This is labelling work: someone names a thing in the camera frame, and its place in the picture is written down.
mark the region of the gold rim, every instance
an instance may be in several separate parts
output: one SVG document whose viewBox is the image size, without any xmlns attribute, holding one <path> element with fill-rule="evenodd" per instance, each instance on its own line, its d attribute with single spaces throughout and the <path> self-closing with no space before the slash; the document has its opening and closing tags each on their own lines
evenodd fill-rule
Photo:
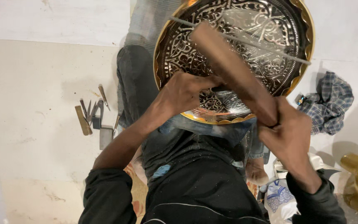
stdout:
<svg viewBox="0 0 358 224">
<path fill-rule="evenodd" d="M 200 0 L 187 0 L 185 3 L 183 3 L 181 6 L 179 6 L 179 8 L 172 14 L 172 16 L 179 17 L 184 10 L 186 10 L 188 7 L 192 6 L 193 4 L 195 4 L 198 1 L 200 1 Z M 313 19 L 311 17 L 309 10 L 306 8 L 306 5 L 301 0 L 290 0 L 290 3 L 301 10 L 301 18 L 302 18 L 303 22 L 306 23 L 306 26 L 307 26 L 306 39 L 308 40 L 309 45 L 307 45 L 305 48 L 305 55 L 306 55 L 306 60 L 311 61 L 311 56 L 313 55 L 314 45 L 315 45 L 315 41 L 316 41 Z M 162 28 L 162 31 L 157 39 L 156 48 L 154 49 L 153 69 L 154 69 L 154 79 L 156 80 L 156 85 L 157 85 L 158 90 L 161 90 L 161 88 L 160 88 L 161 80 L 157 76 L 157 71 L 158 71 L 157 59 L 158 59 L 158 56 L 160 53 L 160 43 L 161 43 L 162 39 L 164 39 L 164 37 L 167 33 L 167 27 L 173 23 L 174 23 L 174 21 L 172 21 L 172 20 L 168 20 L 165 23 L 165 25 Z M 291 86 L 288 87 L 287 89 L 283 90 L 283 92 L 281 94 L 282 96 L 288 96 L 295 89 L 295 87 L 298 85 L 298 83 L 302 79 L 303 75 L 305 74 L 307 67 L 308 67 L 308 65 L 306 65 L 306 64 L 301 65 L 301 68 L 299 69 L 299 76 L 292 79 Z M 197 122 L 206 123 L 206 124 L 233 124 L 233 123 L 237 123 L 237 122 L 243 122 L 243 121 L 246 121 L 248 119 L 255 117 L 254 114 L 249 114 L 244 118 L 235 118 L 234 120 L 231 120 L 231 121 L 221 120 L 218 122 L 218 121 L 206 121 L 203 118 L 196 117 L 192 114 L 186 114 L 185 112 L 181 113 L 181 115 L 183 115 L 189 119 L 195 120 Z"/>
</svg>

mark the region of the wooden handle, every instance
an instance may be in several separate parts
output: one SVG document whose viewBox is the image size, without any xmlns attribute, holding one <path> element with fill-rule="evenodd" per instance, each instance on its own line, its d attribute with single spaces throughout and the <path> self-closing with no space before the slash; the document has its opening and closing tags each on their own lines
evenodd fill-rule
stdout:
<svg viewBox="0 0 358 224">
<path fill-rule="evenodd" d="M 104 94 L 103 86 L 99 86 L 100 94 L 102 94 L 103 100 L 107 102 L 106 95 Z"/>
<path fill-rule="evenodd" d="M 267 126 L 277 124 L 276 100 L 255 77 L 243 59 L 230 50 L 229 43 L 213 30 L 208 22 L 202 22 L 194 29 L 191 40 L 196 48 L 211 60 L 214 70 L 218 71 L 259 121 Z"/>
</svg>

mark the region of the bare foot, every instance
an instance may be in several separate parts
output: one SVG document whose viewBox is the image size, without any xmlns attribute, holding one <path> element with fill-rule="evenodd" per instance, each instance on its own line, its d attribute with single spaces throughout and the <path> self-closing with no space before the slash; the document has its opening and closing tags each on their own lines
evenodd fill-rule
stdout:
<svg viewBox="0 0 358 224">
<path fill-rule="evenodd" d="M 248 158 L 246 175 L 249 182 L 258 186 L 265 185 L 269 182 L 269 177 L 263 168 L 263 157 L 258 159 Z"/>
</svg>

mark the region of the black sleeve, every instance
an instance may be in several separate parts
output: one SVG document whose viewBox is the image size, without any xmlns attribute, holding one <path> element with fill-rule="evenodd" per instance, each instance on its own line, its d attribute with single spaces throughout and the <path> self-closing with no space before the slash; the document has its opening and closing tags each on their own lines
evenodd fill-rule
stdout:
<svg viewBox="0 0 358 224">
<path fill-rule="evenodd" d="M 290 173 L 287 174 L 287 184 L 295 196 L 297 208 L 301 215 L 294 215 L 294 224 L 346 224 L 345 213 L 339 206 L 333 192 L 334 185 L 317 171 L 322 184 L 313 195 L 304 192 L 296 183 Z"/>
<path fill-rule="evenodd" d="M 79 224 L 135 224 L 132 179 L 125 171 L 113 168 L 91 170 L 85 182 L 85 208 Z"/>
</svg>

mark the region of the engraved metal tray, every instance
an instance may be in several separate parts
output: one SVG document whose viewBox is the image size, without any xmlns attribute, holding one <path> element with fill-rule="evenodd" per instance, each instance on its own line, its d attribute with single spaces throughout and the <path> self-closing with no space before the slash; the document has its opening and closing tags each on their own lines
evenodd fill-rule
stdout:
<svg viewBox="0 0 358 224">
<path fill-rule="evenodd" d="M 193 0 L 184 3 L 173 16 L 195 24 L 208 20 L 222 33 L 308 61 L 313 53 L 313 21 L 299 0 Z M 192 30 L 173 21 L 163 28 L 154 52 L 159 89 L 177 70 L 200 76 L 214 74 L 207 58 L 192 45 L 189 38 Z M 273 96 L 288 95 L 307 68 L 305 64 L 237 41 L 228 42 Z M 209 124 L 229 124 L 253 117 L 232 91 L 201 93 L 200 107 L 182 115 Z"/>
</svg>

